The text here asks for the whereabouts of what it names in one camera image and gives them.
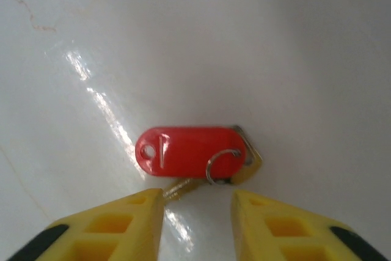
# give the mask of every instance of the key tag hole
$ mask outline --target key tag hole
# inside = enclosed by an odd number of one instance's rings
[[[155,148],[153,148],[151,145],[145,145],[141,149],[141,156],[146,160],[152,159],[153,157],[155,157],[155,155],[156,155]]]

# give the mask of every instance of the red key tag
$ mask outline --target red key tag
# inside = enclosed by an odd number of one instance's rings
[[[224,127],[158,127],[136,142],[136,159],[158,177],[230,178],[244,164],[246,145]]]

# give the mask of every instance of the white tile floor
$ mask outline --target white tile floor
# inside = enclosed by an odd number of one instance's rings
[[[0,0],[0,259],[52,220],[164,186],[154,125],[242,125],[243,188],[391,257],[390,0]],[[160,260],[234,260],[231,188],[167,208]]]

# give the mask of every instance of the plastic key tag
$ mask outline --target plastic key tag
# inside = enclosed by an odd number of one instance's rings
[[[246,160],[240,134],[224,127],[157,127],[136,142],[136,159],[159,177],[231,178]]]

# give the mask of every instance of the metal key ring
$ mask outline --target metal key ring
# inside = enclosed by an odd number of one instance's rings
[[[239,157],[241,155],[241,152],[239,149],[224,149],[221,150],[220,152],[214,154],[209,160],[208,164],[206,165],[206,179],[211,185],[219,185],[218,182],[215,182],[213,178],[210,175],[210,170],[212,169],[213,163],[216,161],[217,158],[219,158],[221,155],[226,154],[226,153],[231,153],[235,157]]]

